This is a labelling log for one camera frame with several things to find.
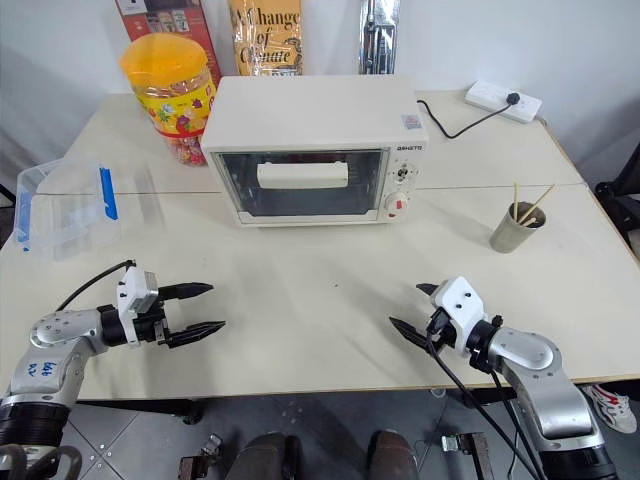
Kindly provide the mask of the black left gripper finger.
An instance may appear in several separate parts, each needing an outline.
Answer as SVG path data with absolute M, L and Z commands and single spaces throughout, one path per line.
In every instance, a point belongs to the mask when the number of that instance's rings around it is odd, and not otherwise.
M 158 300 L 183 300 L 211 291 L 214 286 L 203 282 L 179 283 L 158 288 Z
M 195 343 L 216 333 L 225 325 L 225 321 L 210 321 L 189 325 L 182 331 L 168 332 L 165 336 L 165 345 L 169 349 L 173 349 Z

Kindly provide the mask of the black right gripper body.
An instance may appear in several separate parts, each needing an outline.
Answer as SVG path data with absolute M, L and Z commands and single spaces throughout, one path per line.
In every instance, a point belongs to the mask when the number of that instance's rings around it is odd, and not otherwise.
M 431 340 L 435 351 L 444 347 L 455 347 L 457 333 L 451 316 L 443 307 L 437 307 L 427 325 L 427 337 Z

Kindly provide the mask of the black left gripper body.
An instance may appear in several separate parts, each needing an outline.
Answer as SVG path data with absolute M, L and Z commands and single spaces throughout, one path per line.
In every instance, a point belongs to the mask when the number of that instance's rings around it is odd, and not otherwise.
M 160 287 L 158 295 L 146 312 L 138 313 L 133 321 L 137 339 L 139 341 L 166 344 L 169 328 L 164 311 L 164 301 L 167 299 L 169 287 Z

